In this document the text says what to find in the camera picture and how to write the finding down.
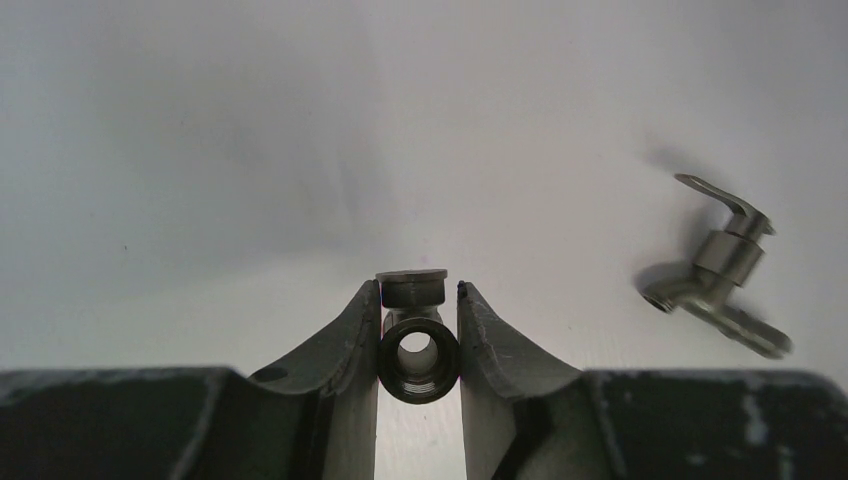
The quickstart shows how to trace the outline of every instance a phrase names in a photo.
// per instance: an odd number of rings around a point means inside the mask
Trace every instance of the stainless steel faucet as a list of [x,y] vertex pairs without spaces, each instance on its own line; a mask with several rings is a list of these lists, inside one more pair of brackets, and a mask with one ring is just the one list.
[[713,230],[692,261],[689,275],[648,285],[642,296],[666,313],[682,307],[767,358],[782,358],[792,350],[783,332],[726,305],[734,287],[741,287],[763,256],[760,237],[774,235],[771,221],[741,198],[693,175],[674,178],[724,203],[733,212],[724,230]]

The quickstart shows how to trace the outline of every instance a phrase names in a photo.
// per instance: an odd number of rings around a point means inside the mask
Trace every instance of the metal faucet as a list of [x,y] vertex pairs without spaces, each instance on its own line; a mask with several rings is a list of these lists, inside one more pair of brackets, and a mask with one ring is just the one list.
[[677,174],[674,178],[724,203],[733,217],[723,231],[710,232],[688,276],[654,282],[642,290],[642,296],[665,313],[682,307],[764,357],[782,358],[792,351],[788,336],[726,305],[734,287],[745,283],[763,256],[763,249],[757,245],[760,237],[775,234],[771,221],[748,202],[694,175]]

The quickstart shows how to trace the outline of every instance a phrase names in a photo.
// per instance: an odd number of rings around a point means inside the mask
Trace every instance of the tap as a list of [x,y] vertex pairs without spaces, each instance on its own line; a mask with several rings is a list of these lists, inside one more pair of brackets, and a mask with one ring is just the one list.
[[763,235],[775,234],[771,221],[748,202],[696,176],[674,177],[723,202],[733,216],[724,230],[710,232],[686,276],[658,280],[645,287],[642,296],[665,313],[680,307],[764,357],[787,355],[792,351],[792,340],[786,334],[727,305],[733,289],[744,285],[763,256],[757,242]]

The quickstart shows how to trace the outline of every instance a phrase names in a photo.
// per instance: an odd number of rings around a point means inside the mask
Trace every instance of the metal object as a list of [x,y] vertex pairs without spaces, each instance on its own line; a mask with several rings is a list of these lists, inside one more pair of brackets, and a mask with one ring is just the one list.
[[[389,310],[378,353],[380,381],[392,396],[406,403],[438,400],[459,377],[459,344],[438,312],[445,302],[447,276],[447,270],[377,274],[383,306]],[[423,350],[411,352],[401,345],[413,333],[430,338]]]
[[710,233],[688,276],[654,282],[642,290],[642,296],[665,313],[682,307],[764,357],[782,358],[792,350],[788,336],[726,305],[733,289],[744,285],[763,255],[757,242],[764,234],[774,235],[771,221],[748,202],[698,177],[678,174],[675,178],[721,201],[733,216],[724,231]]
[[[0,479],[371,479],[379,322],[369,281],[247,379],[226,368],[0,374]],[[848,401],[815,375],[581,372],[464,282],[457,327],[470,480],[848,478]]]

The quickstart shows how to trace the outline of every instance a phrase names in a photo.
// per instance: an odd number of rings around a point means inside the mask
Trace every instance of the white surface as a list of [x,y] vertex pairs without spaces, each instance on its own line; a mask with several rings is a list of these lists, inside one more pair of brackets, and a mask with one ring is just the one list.
[[[579,367],[848,386],[846,27],[842,0],[3,0],[0,366],[248,373],[438,266]],[[636,293],[724,222],[677,171],[774,220],[737,298],[786,361]],[[381,392],[378,429],[378,478],[464,477],[458,391]]]

